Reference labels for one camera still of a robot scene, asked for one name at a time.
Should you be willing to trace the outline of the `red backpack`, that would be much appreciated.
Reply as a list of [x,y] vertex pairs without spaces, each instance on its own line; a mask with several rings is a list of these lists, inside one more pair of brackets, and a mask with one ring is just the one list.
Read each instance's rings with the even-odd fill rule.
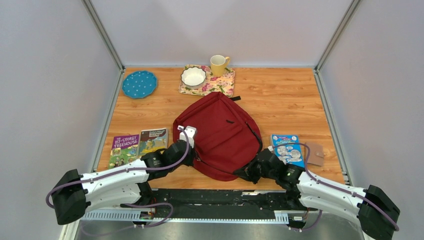
[[190,163],[200,173],[218,181],[241,178],[256,184],[254,159],[263,149],[254,119],[231,98],[211,92],[185,109],[173,122],[173,140],[179,126],[194,127],[194,157]]

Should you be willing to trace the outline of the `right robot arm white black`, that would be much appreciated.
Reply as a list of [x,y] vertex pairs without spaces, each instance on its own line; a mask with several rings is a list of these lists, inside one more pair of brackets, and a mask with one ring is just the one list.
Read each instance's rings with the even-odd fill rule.
[[380,187],[354,187],[326,179],[284,163],[269,149],[241,168],[241,178],[254,183],[260,178],[272,179],[285,189],[290,209],[304,206],[331,213],[360,226],[374,240],[390,240],[400,230],[400,209]]

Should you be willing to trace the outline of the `yellow illustrated paperback book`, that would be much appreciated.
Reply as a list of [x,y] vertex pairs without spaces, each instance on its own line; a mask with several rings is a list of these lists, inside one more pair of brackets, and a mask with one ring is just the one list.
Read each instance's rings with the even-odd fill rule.
[[145,129],[140,133],[137,157],[168,147],[169,129]]

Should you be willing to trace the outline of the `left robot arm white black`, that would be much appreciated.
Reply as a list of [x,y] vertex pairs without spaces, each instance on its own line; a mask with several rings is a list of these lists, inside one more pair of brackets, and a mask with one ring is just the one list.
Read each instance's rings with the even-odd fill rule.
[[163,178],[192,161],[193,145],[178,140],[169,148],[101,172],[67,171],[46,197],[58,225],[66,225],[87,212],[118,205],[148,207],[153,201],[149,181]]

